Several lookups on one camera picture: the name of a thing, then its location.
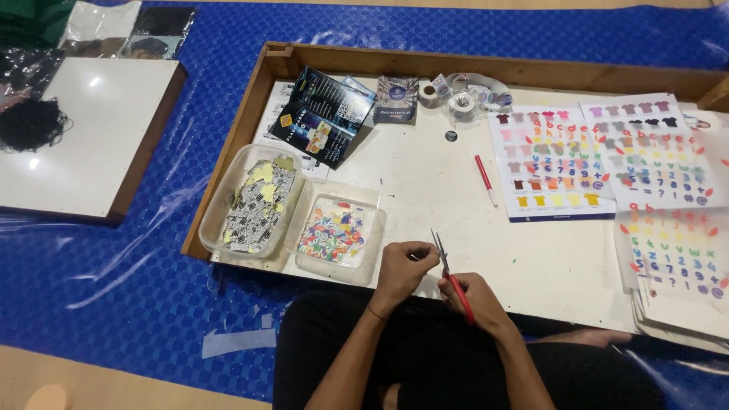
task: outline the hand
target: hand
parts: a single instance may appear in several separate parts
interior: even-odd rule
[[[409,258],[415,255],[418,261]],[[370,309],[387,318],[408,296],[415,292],[430,269],[440,262],[438,249],[426,242],[393,242],[382,252],[380,279],[370,301]]]
[[[497,339],[511,336],[515,331],[518,333],[514,322],[506,314],[506,311],[499,303],[499,299],[496,299],[496,295],[481,275],[469,273],[453,274],[452,276],[461,284],[461,289],[466,294],[466,299],[471,305],[473,317],[479,328],[489,332]],[[445,278],[438,280],[438,288],[443,303],[450,310],[466,314],[450,281]]]

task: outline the red scissors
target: red scissors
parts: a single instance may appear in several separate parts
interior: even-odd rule
[[[476,323],[476,321],[473,318],[473,310],[471,309],[471,304],[468,303],[468,299],[466,299],[466,293],[464,293],[463,288],[461,288],[461,284],[458,282],[458,279],[456,279],[455,276],[451,275],[451,269],[448,267],[448,261],[445,259],[445,250],[443,249],[443,243],[440,242],[440,235],[433,232],[432,228],[430,229],[430,233],[433,235],[435,247],[438,248],[438,250],[440,251],[440,260],[443,262],[443,278],[447,279],[451,283],[451,285],[453,285],[453,289],[456,291],[458,299],[461,300],[463,310],[466,311],[466,323],[468,323],[469,325],[473,325],[474,323]]]

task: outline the qr code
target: qr code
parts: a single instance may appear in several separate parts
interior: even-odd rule
[[[342,101],[337,110],[337,115],[351,123],[356,123],[358,120],[355,111],[349,106],[349,101]]]

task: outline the color chart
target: color chart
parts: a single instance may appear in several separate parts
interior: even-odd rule
[[[592,192],[605,172],[580,110],[512,109],[488,114],[509,221],[612,219],[615,202]]]
[[[728,217],[725,209],[617,214],[621,271],[637,276],[645,318],[729,339]]]
[[[620,211],[724,206],[700,146],[667,93],[581,104]]]

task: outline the stack of paper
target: stack of paper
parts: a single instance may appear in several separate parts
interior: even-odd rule
[[[581,104],[615,195],[615,246],[638,329],[729,354],[729,138],[667,93]]]

